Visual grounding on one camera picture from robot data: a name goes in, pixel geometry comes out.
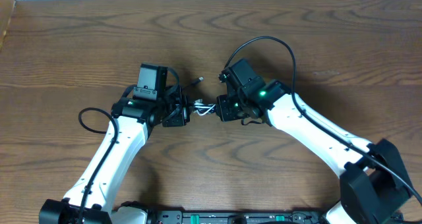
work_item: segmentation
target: black joint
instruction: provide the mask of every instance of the black joint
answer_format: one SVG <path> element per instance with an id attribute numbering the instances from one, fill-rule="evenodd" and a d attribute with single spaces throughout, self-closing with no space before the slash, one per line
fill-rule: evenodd
<path id="1" fill-rule="evenodd" d="M 381 140 L 369 149 L 369 155 L 397 172 L 411 186 L 402 158 L 391 142 Z M 366 167 L 375 171 L 368 175 L 363 171 Z M 402 182 L 364 157 L 357 163 L 346 163 L 344 168 L 346 171 L 340 175 L 340 200 L 356 223 L 385 223 L 411 198 Z"/>
<path id="2" fill-rule="evenodd" d="M 64 198 L 61 200 L 61 202 L 68 204 L 70 200 L 71 200 L 70 198 Z"/>
<path id="3" fill-rule="evenodd" d="M 91 209 L 93 209 L 93 210 L 101 210 L 102 207 L 99 204 L 94 204 L 94 205 L 92 205 Z"/>
<path id="4" fill-rule="evenodd" d="M 82 192 L 85 193 L 88 190 L 89 190 L 88 186 L 85 186 L 85 188 L 84 188 L 84 190 Z"/>
<path id="5" fill-rule="evenodd" d="M 242 119 L 246 114 L 254 119 L 262 119 L 271 126 L 267 110 L 274 108 L 276 100 L 291 92 L 290 88 L 277 80 L 266 84 L 246 59 L 226 67 L 218 78 L 227 85 L 227 95 L 217 98 L 216 114 L 222 121 Z"/>
<path id="6" fill-rule="evenodd" d="M 233 224 L 247 224 L 247 219 L 246 217 L 235 217 L 235 219 L 233 220 Z"/>

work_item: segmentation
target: white arm link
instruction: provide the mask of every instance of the white arm link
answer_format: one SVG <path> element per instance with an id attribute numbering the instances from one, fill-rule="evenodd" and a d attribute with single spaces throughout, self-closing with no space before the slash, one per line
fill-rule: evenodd
<path id="1" fill-rule="evenodd" d="M 368 140 L 353 135 L 335 125 L 305 104 L 297 94 L 295 96 L 302 110 L 305 110 L 314 121 L 334 134 L 337 134 L 345 141 L 351 142 L 354 146 L 364 152 L 369 151 L 367 145 L 370 142 Z M 276 129 L 282 130 L 298 139 L 298 141 L 319 156 L 319 158 L 321 158 L 338 177 L 345 171 L 344 165 L 347 162 L 355 163 L 362 158 L 361 155 L 352 150 L 348 150 L 343 144 L 339 143 L 301 116 L 300 112 L 298 112 L 296 106 L 293 104 L 291 95 L 286 94 L 282 96 L 274 102 L 274 106 L 275 107 L 272 110 L 268 110 L 268 117 L 271 124 Z"/>
<path id="2" fill-rule="evenodd" d="M 119 128 L 118 143 L 116 142 L 114 144 L 100 171 L 98 171 L 91 188 L 92 192 L 86 200 L 87 208 L 91 208 L 94 204 L 99 204 L 102 206 L 102 211 L 107 211 L 109 214 L 111 214 L 114 199 L 126 175 L 127 169 L 139 149 L 143 147 L 148 139 L 146 125 L 138 123 L 137 119 L 120 116 L 115 121 Z M 64 197 L 70 198 L 70 204 L 80 205 L 84 187 L 88 184 L 94 169 L 108 149 L 113 136 L 114 128 L 110 122 L 105 138 L 95 153 L 95 156 L 92 158 L 83 175 Z"/>

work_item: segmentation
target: table surface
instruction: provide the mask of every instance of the table surface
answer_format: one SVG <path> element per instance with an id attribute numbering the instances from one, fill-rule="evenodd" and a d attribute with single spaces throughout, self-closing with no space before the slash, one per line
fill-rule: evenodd
<path id="1" fill-rule="evenodd" d="M 192 98 L 226 93 L 217 75 L 243 42 L 276 36 L 297 57 L 297 92 L 346 130 L 399 149 L 422 192 L 422 0 L 19 1 L 0 52 L 1 223 L 37 223 L 60 200 L 102 135 L 78 112 L 110 110 L 141 62 L 175 68 Z M 291 59 L 273 42 L 240 53 L 266 80 L 290 84 Z M 89 126 L 107 128 L 99 114 Z M 306 147 L 266 125 L 192 115 L 157 126 L 115 201 L 186 210 L 328 209 L 335 174 Z M 412 198 L 401 211 L 421 218 Z"/>

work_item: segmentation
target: wood grain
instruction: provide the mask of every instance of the wood grain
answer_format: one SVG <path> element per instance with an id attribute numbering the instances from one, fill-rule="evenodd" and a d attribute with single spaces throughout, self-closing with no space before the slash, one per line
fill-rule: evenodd
<path id="1" fill-rule="evenodd" d="M 0 223 L 37 223 L 88 165 L 102 137 L 77 122 L 109 109 L 143 61 L 171 66 L 189 93 L 214 101 L 232 51 L 259 35 L 293 48 L 298 92 L 325 117 L 400 150 L 422 191 L 422 0 L 20 1 L 0 54 Z M 266 79 L 291 82 L 285 49 L 256 42 L 241 52 Z M 90 114 L 87 123 L 107 121 Z M 339 198 L 329 168 L 267 126 L 192 117 L 156 127 L 117 195 L 186 210 L 327 209 Z M 403 208 L 419 219 L 412 199 Z"/>
<path id="2" fill-rule="evenodd" d="M 0 50 L 3 46 L 3 38 L 6 36 L 15 0 L 0 0 Z"/>

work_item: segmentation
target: white cable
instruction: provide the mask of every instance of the white cable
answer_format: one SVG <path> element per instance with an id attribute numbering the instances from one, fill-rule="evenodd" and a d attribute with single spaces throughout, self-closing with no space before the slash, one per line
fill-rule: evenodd
<path id="1" fill-rule="evenodd" d="M 212 108 L 214 108 L 216 105 L 214 104 L 211 108 L 209 108 L 207 111 L 203 112 L 203 113 L 199 113 L 198 111 L 196 111 L 198 113 L 199 116 L 203 116 L 206 115 L 208 112 L 211 111 Z"/>
<path id="2" fill-rule="evenodd" d="M 195 108 L 199 108 L 199 109 L 209 109 L 211 107 L 212 107 L 211 105 L 210 106 L 195 106 Z"/>
<path id="3" fill-rule="evenodd" d="M 206 105 L 206 104 L 203 104 L 203 103 L 195 103 L 193 105 L 194 106 L 212 106 L 213 104 Z"/>

